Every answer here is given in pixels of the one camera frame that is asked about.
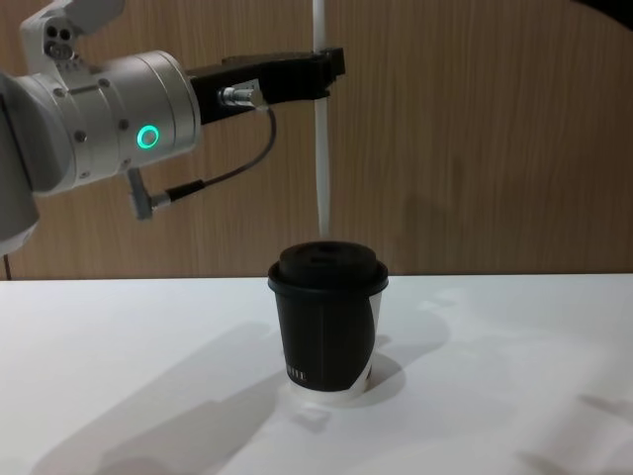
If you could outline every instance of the cup lid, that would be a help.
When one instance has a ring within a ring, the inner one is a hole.
[[[275,292],[292,287],[317,293],[364,290],[371,295],[375,288],[378,293],[387,286],[387,273],[387,267],[367,246],[317,241],[284,250],[268,275]]]

